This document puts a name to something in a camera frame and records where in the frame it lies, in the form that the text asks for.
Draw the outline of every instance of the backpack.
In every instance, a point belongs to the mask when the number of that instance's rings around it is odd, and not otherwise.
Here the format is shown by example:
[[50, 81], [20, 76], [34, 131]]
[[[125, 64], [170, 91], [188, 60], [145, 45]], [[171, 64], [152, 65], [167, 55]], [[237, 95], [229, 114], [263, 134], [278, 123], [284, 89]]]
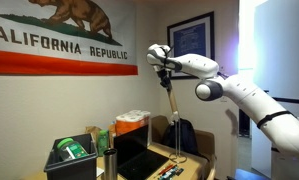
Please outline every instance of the backpack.
[[[180, 133], [181, 133], [180, 150], [200, 157], [204, 157], [198, 152], [196, 135], [191, 122], [182, 118], [180, 118], [180, 120], [177, 123], [179, 124], [179, 122], [180, 122]], [[175, 139], [176, 127], [179, 126], [176, 126], [175, 124], [176, 124], [175, 121], [169, 124], [169, 126], [167, 127], [163, 135], [161, 144], [172, 148], [176, 147], [176, 139]]]

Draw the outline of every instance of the orange box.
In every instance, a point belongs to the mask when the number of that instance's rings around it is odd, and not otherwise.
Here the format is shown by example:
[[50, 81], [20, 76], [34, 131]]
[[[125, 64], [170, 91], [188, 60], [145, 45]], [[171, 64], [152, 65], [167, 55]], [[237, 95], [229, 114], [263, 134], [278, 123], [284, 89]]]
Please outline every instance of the orange box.
[[127, 133], [135, 130], [139, 127], [147, 125], [149, 122], [149, 116], [144, 115], [132, 115], [126, 113], [125, 115], [117, 116], [116, 118], [116, 135]]

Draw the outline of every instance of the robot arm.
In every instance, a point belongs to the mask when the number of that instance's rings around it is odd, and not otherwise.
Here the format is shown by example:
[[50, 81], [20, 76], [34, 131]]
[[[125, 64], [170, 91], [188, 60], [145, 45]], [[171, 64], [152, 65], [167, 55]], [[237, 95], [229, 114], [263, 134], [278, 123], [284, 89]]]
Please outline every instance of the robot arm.
[[201, 79], [196, 95], [203, 101], [222, 96], [231, 99], [258, 126], [258, 128], [285, 155], [299, 158], [299, 120], [252, 82], [238, 75], [225, 77], [218, 72], [218, 64], [206, 57], [187, 54], [167, 57], [168, 46], [152, 45], [147, 61], [156, 71], [161, 69], [181, 71]]

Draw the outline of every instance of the green object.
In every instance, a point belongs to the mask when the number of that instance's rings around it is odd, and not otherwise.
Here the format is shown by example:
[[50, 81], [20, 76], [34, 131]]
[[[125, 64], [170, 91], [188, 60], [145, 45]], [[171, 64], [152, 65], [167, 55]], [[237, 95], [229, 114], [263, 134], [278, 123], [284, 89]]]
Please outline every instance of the green object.
[[103, 152], [108, 149], [108, 131], [100, 130], [98, 137], [98, 156], [103, 156]]
[[77, 159], [88, 155], [81, 144], [77, 141], [74, 141], [72, 138], [65, 138], [61, 140], [58, 143], [57, 148], [60, 157], [64, 161]]

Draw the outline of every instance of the picture frame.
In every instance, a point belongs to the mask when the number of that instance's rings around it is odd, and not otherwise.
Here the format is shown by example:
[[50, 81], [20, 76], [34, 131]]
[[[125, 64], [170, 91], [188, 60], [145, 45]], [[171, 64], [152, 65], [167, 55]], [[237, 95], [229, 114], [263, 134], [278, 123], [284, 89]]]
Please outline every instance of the picture frame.
[[[214, 12], [199, 15], [167, 26], [170, 57], [193, 53], [215, 58]], [[197, 77], [172, 70], [171, 79], [196, 79]]]

